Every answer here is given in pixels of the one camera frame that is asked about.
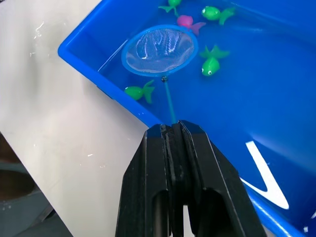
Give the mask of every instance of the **green toy fish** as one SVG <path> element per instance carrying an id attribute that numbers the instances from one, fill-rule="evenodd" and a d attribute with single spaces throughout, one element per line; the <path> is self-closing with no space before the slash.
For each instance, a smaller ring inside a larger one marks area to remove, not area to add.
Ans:
<path id="1" fill-rule="evenodd" d="M 154 87 L 150 86 L 153 84 L 154 80 L 146 83 L 143 88 L 138 86 L 129 86 L 125 88 L 124 92 L 132 97 L 134 100 L 139 100 L 143 96 L 145 96 L 145 100 L 148 104 L 152 103 L 152 92 L 154 91 Z"/>
<path id="2" fill-rule="evenodd" d="M 202 74 L 209 77 L 216 73 L 220 69 L 217 59 L 225 58 L 229 54 L 229 51 L 221 51 L 216 45 L 213 47 L 212 51 L 209 51 L 207 46 L 205 46 L 205 51 L 200 53 L 202 58 L 207 58 L 202 66 Z"/>
<path id="3" fill-rule="evenodd" d="M 202 16 L 204 16 L 209 21 L 219 20 L 219 24 L 223 25 L 225 21 L 235 14 L 235 8 L 227 8 L 222 13 L 219 9 L 213 6 L 206 6 L 202 10 Z"/>
<path id="4" fill-rule="evenodd" d="M 181 1 L 182 0 L 168 0 L 169 6 L 159 6 L 158 8 L 164 9 L 167 13 L 173 9 L 176 17 L 179 17 L 176 7 L 180 5 Z"/>

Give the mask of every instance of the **pink toy fish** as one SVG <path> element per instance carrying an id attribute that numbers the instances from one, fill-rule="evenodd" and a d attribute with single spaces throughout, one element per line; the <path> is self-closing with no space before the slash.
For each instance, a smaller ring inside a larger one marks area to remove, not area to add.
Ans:
<path id="1" fill-rule="evenodd" d="M 193 18 L 191 16 L 181 15 L 177 19 L 178 26 L 184 26 L 188 28 L 189 30 L 192 30 L 194 34 L 198 36 L 198 31 L 201 27 L 205 26 L 205 22 L 198 22 L 193 24 Z"/>

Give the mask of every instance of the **net mesh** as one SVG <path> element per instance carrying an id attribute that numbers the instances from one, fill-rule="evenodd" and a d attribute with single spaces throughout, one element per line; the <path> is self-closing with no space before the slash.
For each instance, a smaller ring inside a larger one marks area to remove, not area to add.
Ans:
<path id="1" fill-rule="evenodd" d="M 194 51 L 190 35 L 177 29 L 162 28 L 134 39 L 125 59 L 127 65 L 138 72 L 164 73 L 184 64 Z"/>

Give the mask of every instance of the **blue plastic tub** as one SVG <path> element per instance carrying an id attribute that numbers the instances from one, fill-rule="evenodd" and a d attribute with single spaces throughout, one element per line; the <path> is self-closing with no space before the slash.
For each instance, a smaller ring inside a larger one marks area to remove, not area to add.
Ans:
<path id="1" fill-rule="evenodd" d="M 59 48 L 147 126 L 171 123 L 163 83 L 154 82 L 151 105 L 126 95 L 127 86 L 150 78 L 126 70 L 121 49 L 146 28 L 176 23 L 158 9 L 166 2 L 104 0 Z M 267 228 L 277 236 L 316 236 L 316 3 L 183 0 L 178 12 L 206 21 L 206 5 L 237 8 L 224 26 L 207 22 L 198 37 L 201 49 L 217 44 L 231 54 L 211 77 L 201 74 L 199 56 L 170 75 L 176 116 L 199 124 L 237 168 Z"/>

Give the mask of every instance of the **toy fish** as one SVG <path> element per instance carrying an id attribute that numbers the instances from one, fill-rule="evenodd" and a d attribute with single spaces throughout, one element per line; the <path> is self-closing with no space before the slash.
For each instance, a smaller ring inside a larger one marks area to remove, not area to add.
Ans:
<path id="1" fill-rule="evenodd" d="M 164 9 L 167 13 L 173 9 L 175 16 L 178 17 L 179 14 L 177 13 L 176 7 L 181 3 L 181 1 L 182 0 L 168 0 L 169 6 L 159 6 L 158 8 Z"/>
<path id="2" fill-rule="evenodd" d="M 225 21 L 235 14 L 235 8 L 226 8 L 222 13 L 219 9 L 213 6 L 206 6 L 202 10 L 202 15 L 209 21 L 219 20 L 219 24 L 223 25 Z"/>
<path id="3" fill-rule="evenodd" d="M 217 59 L 225 58 L 229 54 L 229 51 L 221 51 L 216 45 L 213 47 L 211 51 L 209 51 L 206 46 L 205 51 L 200 53 L 200 56 L 202 58 L 207 58 L 207 60 L 203 63 L 202 66 L 202 74 L 204 76 L 209 77 L 216 73 L 220 69 L 219 62 Z"/>
<path id="4" fill-rule="evenodd" d="M 192 30 L 195 35 L 198 36 L 198 32 L 201 27 L 205 26 L 205 22 L 198 22 L 193 25 L 193 18 L 191 16 L 181 15 L 177 19 L 178 26 L 184 26 L 189 30 Z"/>
<path id="5" fill-rule="evenodd" d="M 146 83 L 143 88 L 138 86 L 129 86 L 125 88 L 124 92 L 132 97 L 134 100 L 139 100 L 143 96 L 148 104 L 152 103 L 152 92 L 154 91 L 154 87 L 150 86 L 153 84 L 154 80 Z"/>

